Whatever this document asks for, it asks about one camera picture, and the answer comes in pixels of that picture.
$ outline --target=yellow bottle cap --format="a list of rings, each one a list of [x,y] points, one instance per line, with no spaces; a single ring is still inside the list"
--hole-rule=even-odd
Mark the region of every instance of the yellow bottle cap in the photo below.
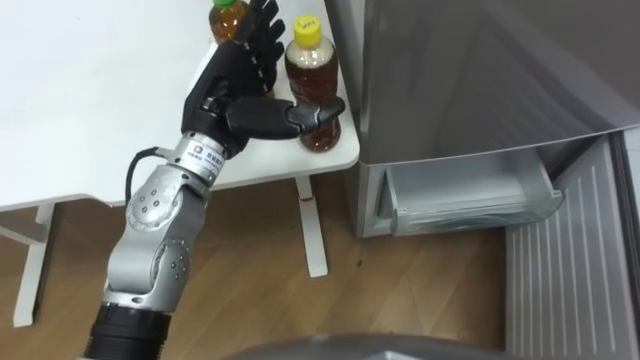
[[[293,23],[293,38],[298,45],[306,48],[320,44],[320,40],[322,40],[320,19],[313,15],[304,15],[296,18]]]

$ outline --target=green bottle cap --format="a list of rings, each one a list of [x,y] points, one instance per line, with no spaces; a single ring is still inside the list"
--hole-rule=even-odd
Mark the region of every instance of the green bottle cap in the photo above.
[[[236,0],[213,0],[213,4],[218,7],[229,7],[235,2]]]

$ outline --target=open drawer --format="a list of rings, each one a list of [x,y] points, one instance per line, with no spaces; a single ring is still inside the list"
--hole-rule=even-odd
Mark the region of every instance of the open drawer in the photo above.
[[[394,235],[429,234],[543,220],[562,198],[525,149],[390,166],[378,216]]]

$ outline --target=plastic bottle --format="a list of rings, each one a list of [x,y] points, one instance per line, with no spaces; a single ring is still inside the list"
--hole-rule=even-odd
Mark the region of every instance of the plastic bottle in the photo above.
[[[248,5],[242,0],[213,0],[209,24],[218,45],[231,40]]]
[[[320,19],[305,15],[293,25],[294,40],[287,46],[285,68],[291,92],[298,102],[321,103],[338,90],[338,56],[336,48],[322,35]],[[314,133],[302,137],[302,144],[312,151],[332,149],[340,139],[338,118]]]

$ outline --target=silver refrigerator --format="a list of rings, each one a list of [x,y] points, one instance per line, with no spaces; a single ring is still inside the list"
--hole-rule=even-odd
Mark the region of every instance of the silver refrigerator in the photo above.
[[[541,220],[569,140],[640,123],[638,1],[326,2],[361,140],[360,237]]]
[[[356,235],[505,227],[507,353],[640,359],[640,1],[325,2]]]

